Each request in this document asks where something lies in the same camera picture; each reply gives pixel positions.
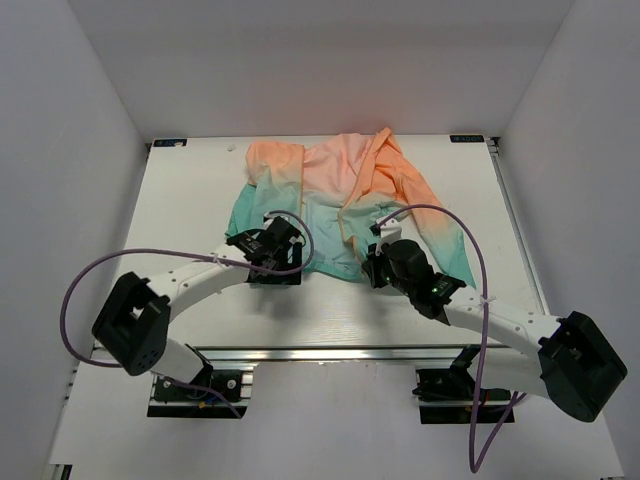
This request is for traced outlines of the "peach and teal jacket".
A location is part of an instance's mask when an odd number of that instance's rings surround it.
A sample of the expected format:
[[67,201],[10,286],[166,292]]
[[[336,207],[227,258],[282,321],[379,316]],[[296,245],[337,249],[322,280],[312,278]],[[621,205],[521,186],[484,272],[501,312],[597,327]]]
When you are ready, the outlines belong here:
[[262,226],[268,212],[293,212],[314,240],[308,270],[360,281],[368,247],[376,241],[371,226],[388,215],[411,214],[439,269],[475,283],[461,228],[440,212],[439,199],[390,129],[374,136],[340,134],[311,147],[256,141],[245,159],[248,180],[227,236]]

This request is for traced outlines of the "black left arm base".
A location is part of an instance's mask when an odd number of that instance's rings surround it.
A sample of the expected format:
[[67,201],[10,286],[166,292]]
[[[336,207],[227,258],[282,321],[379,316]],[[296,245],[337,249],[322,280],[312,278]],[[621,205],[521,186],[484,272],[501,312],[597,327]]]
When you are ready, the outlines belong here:
[[149,418],[241,419],[253,385],[253,367],[217,361],[188,349],[167,351],[151,369]]

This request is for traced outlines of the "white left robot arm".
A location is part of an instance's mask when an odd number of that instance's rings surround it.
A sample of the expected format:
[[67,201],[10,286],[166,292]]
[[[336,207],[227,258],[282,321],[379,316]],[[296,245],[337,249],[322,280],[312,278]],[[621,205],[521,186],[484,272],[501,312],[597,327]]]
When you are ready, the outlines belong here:
[[225,289],[245,283],[298,285],[314,253],[305,225],[283,215],[227,238],[208,254],[184,253],[187,264],[151,277],[120,276],[92,327],[94,338],[131,376],[165,378],[188,398],[211,387],[211,364],[169,336],[179,315]]

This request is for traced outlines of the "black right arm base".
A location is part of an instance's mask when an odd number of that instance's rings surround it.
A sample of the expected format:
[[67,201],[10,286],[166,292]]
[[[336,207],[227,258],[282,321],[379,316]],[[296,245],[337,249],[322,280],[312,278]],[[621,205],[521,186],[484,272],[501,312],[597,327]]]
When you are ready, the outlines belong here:
[[[471,421],[475,380],[469,372],[479,345],[466,346],[447,367],[416,370],[416,387],[422,425],[468,425]],[[480,389],[479,424],[496,424],[511,400],[509,390]]]

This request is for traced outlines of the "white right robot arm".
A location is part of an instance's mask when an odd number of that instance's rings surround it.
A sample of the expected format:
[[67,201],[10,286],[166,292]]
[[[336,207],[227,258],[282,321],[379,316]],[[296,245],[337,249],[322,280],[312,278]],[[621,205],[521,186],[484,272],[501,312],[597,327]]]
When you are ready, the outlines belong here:
[[458,357],[451,384],[463,398],[477,397],[489,382],[492,388],[547,398],[572,418],[592,422],[628,374],[589,316],[542,315],[483,299],[464,281],[434,271],[413,240],[370,245],[362,268],[372,287],[395,288],[422,316],[485,332],[506,346],[503,353]]

